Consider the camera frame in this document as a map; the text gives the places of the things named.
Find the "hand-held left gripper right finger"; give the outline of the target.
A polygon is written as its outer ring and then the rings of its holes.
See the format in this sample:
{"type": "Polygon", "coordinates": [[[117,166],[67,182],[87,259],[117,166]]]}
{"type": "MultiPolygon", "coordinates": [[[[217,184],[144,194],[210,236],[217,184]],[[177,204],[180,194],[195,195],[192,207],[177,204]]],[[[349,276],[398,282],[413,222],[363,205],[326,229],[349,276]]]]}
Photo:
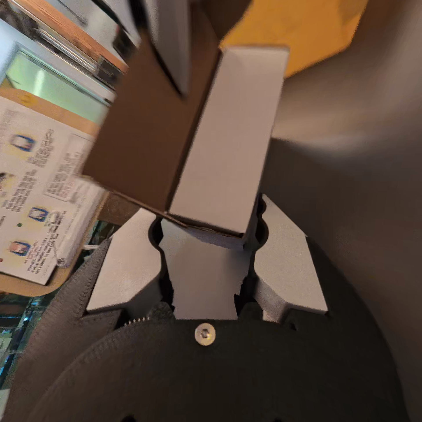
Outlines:
{"type": "Polygon", "coordinates": [[[259,204],[256,235],[262,239],[251,257],[251,295],[263,320],[281,323],[290,310],[326,314],[306,235],[267,195],[261,195],[259,204]]]}

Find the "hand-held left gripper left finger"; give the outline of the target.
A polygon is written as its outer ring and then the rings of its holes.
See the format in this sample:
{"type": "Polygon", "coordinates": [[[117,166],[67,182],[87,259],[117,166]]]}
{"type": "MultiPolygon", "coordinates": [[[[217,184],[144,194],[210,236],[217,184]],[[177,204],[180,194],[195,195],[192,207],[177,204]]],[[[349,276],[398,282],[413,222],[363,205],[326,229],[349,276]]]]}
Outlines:
{"type": "Polygon", "coordinates": [[[174,290],[160,248],[162,218],[140,208],[111,237],[99,270],[88,314],[123,310],[146,317],[160,302],[174,311],[174,290]]]}

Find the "white cardboard mailer box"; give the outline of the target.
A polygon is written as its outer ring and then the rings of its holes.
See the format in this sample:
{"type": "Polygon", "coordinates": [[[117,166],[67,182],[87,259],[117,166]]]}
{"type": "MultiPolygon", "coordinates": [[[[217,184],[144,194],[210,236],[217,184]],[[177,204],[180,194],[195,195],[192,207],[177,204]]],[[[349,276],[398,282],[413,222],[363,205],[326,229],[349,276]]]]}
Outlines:
{"type": "Polygon", "coordinates": [[[242,250],[289,51],[220,41],[249,1],[130,1],[141,41],[82,170],[207,244],[242,250]]]}

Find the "yellow plastic bin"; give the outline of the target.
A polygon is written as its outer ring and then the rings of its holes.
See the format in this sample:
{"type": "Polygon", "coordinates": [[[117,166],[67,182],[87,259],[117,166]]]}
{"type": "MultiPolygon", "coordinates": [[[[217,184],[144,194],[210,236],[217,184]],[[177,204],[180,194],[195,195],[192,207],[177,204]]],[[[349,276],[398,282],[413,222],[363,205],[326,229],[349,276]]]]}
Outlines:
{"type": "Polygon", "coordinates": [[[220,42],[287,46],[285,77],[345,50],[355,35],[367,0],[254,0],[220,42]]]}

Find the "printed instruction sheet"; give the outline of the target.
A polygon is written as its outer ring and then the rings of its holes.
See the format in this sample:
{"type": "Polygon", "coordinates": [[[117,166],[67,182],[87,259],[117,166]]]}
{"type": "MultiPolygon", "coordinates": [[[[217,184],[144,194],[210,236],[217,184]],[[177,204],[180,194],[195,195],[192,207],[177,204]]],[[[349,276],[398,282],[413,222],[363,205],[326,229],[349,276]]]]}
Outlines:
{"type": "Polygon", "coordinates": [[[47,285],[53,243],[105,190],[80,176],[95,140],[1,97],[1,273],[47,285]]]}

